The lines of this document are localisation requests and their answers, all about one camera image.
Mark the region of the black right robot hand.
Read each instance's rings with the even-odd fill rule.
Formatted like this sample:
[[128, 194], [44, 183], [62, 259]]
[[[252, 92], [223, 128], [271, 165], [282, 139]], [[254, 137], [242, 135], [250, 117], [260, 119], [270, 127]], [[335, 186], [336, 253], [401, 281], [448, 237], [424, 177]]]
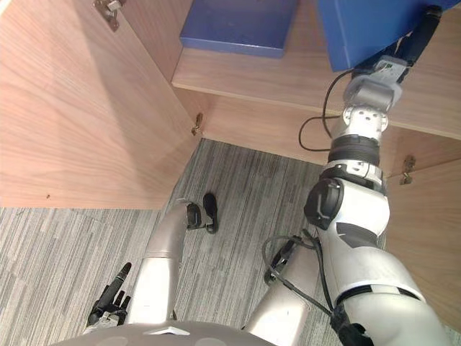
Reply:
[[420, 22], [411, 34], [400, 41], [395, 57], [404, 60], [408, 66], [413, 66], [429, 44], [442, 18], [442, 13], [442, 8], [437, 5], [425, 8]]

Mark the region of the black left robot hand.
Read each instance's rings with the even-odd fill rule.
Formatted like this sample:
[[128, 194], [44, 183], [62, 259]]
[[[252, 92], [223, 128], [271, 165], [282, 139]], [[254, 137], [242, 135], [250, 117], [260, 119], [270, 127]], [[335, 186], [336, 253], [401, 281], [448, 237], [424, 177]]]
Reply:
[[87, 327], [94, 326], [103, 318], [105, 313], [107, 313], [109, 320], [115, 321], [116, 326], [125, 323], [127, 307], [131, 297], [125, 295], [125, 291], [120, 288], [129, 274], [131, 267], [132, 264], [130, 262], [125, 263], [115, 279], [104, 288], [101, 296], [94, 302], [91, 308], [87, 318]]

